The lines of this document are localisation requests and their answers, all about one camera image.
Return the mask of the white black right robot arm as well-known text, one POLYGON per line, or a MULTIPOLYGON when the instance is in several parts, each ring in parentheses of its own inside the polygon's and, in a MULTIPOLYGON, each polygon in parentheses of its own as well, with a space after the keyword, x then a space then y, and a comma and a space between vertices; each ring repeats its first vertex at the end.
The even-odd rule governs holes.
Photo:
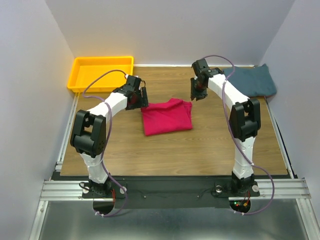
POLYGON ((260 102, 241 93, 221 69, 210 68, 204 58, 193 62, 191 67, 194 77, 190 79, 190 98, 202 100, 209 89, 222 99, 227 127, 235 145, 230 191, 242 195, 255 184, 253 148, 261 128, 260 102))

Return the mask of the pink t shirt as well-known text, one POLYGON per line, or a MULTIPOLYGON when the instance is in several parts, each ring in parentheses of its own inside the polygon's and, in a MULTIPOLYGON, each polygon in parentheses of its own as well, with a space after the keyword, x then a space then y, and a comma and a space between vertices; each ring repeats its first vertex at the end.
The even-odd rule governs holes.
POLYGON ((144 134, 154 136, 193 129, 192 103, 171 98, 163 103, 150 103, 141 109, 144 134))

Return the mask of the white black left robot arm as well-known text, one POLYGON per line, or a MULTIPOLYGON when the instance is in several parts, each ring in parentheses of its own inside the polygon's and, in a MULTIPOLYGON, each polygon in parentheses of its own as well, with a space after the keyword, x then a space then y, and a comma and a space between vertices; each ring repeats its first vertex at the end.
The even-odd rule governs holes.
POLYGON ((79 110, 75 114, 70 145, 83 159, 88 171, 88 184, 81 184, 84 190, 106 197, 112 190, 113 181, 104 165, 104 153, 111 135, 113 117, 122 110, 134 110, 149 105, 145 83, 138 76, 125 75, 124 85, 114 89, 104 99, 92 98, 101 103, 89 110, 79 110))

